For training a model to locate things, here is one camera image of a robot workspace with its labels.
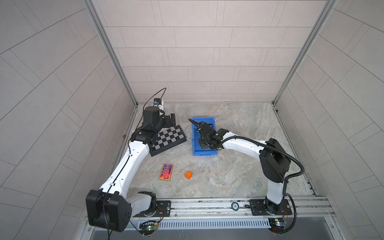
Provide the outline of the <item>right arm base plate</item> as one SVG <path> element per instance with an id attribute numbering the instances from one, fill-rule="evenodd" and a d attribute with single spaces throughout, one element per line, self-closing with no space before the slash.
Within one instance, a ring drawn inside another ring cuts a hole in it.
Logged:
<path id="1" fill-rule="evenodd" d="M 253 216 L 282 216 L 292 215 L 292 207 L 287 199 L 283 199 L 279 205 L 271 202 L 269 205 L 265 203 L 266 199 L 250 200 L 250 209 Z"/>

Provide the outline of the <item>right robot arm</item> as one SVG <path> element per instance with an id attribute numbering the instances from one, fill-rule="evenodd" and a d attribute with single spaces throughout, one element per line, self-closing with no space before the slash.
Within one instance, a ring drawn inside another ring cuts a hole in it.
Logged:
<path id="1" fill-rule="evenodd" d="M 213 151 L 234 150 L 260 161 L 263 173 L 268 179 L 266 211 L 271 215 L 279 214 L 282 211 L 284 197 L 289 195 L 286 192 L 289 179 L 303 175 L 304 166 L 287 154 L 275 139 L 256 141 L 235 135 L 226 129 L 216 131 L 206 122 L 196 122 L 193 119 L 189 121 L 201 136 L 199 144 L 203 150 L 207 148 Z"/>

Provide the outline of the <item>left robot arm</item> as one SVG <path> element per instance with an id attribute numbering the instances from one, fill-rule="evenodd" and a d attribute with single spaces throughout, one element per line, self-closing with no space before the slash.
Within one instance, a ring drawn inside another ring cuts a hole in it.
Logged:
<path id="1" fill-rule="evenodd" d="M 123 232 L 131 217 L 156 212 L 156 195 L 139 192 L 127 198 L 129 186 L 143 159 L 150 153 L 163 128 L 176 125 L 174 114 L 166 115 L 162 104 L 143 110 L 143 123 L 130 138 L 128 150 L 99 190 L 86 196 L 89 224 L 107 231 Z"/>

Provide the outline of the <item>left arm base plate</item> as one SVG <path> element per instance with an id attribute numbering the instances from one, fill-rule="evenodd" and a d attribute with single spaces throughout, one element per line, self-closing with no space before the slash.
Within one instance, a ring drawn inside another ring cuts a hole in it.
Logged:
<path id="1" fill-rule="evenodd" d="M 144 214 L 144 213 L 139 213 L 135 215 L 135 218 L 138 217 L 143 217 L 143 218 L 159 218 L 159 217 L 169 217 L 170 216 L 170 211 L 171 211 L 171 201 L 157 201 L 157 208 L 161 209 L 161 213 L 159 213 L 157 210 L 155 210 L 151 214 Z"/>

